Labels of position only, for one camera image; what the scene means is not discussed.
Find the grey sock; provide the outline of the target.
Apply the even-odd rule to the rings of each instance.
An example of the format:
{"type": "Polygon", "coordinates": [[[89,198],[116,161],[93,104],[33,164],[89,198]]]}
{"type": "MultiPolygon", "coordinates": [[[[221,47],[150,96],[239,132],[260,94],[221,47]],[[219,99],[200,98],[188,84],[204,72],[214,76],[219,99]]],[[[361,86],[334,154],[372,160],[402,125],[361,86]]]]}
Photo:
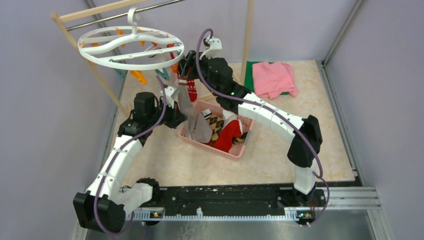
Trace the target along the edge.
{"type": "Polygon", "coordinates": [[[184,122],[186,137],[194,140],[193,134],[196,126],[195,108],[190,100],[187,86],[179,85],[178,90],[179,93],[177,96],[177,101],[179,104],[179,109],[187,118],[187,120],[184,122]]]}
{"type": "Polygon", "coordinates": [[[195,120],[195,126],[192,133],[192,138],[199,143],[208,143],[211,140],[212,130],[209,126],[209,121],[204,118],[200,112],[195,120]]]}

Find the brown argyle sock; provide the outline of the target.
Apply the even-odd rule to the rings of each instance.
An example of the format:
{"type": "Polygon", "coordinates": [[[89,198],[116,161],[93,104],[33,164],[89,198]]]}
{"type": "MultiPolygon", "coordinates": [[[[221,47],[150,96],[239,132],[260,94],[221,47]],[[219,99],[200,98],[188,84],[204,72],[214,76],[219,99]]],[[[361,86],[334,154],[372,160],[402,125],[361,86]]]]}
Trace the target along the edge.
{"type": "Polygon", "coordinates": [[[217,141],[224,126],[224,120],[216,114],[212,114],[208,120],[209,127],[212,130],[211,141],[217,141]]]}

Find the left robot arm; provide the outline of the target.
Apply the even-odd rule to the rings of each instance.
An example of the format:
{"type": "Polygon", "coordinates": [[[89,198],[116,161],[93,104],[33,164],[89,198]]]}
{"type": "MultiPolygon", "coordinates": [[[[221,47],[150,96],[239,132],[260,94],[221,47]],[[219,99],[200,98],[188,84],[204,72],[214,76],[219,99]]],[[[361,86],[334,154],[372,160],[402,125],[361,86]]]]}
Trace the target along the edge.
{"type": "Polygon", "coordinates": [[[134,158],[153,129],[160,125],[175,129],[186,120],[175,101],[179,91],[167,86],[160,93],[160,98],[148,91],[136,94],[134,108],[119,126],[104,166],[85,192],[78,192],[73,198],[82,228],[116,234],[122,231],[127,216],[142,204],[154,207],[160,202],[159,185],[154,179],[141,180],[128,190],[121,190],[134,158]]]}

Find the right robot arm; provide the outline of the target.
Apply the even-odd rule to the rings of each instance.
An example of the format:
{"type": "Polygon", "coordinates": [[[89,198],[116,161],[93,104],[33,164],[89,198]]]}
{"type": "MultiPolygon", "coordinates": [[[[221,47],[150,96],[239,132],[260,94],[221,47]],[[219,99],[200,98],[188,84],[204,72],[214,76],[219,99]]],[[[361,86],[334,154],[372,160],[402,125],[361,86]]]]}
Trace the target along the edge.
{"type": "Polygon", "coordinates": [[[322,176],[318,154],[323,137],[319,120],[302,118],[262,100],[233,79],[233,69],[222,57],[200,58],[190,50],[179,62],[180,77],[199,79],[211,91],[216,102],[227,111],[260,123],[282,135],[290,144],[287,158],[294,164],[293,200],[307,206],[314,198],[316,179],[322,176]]]}

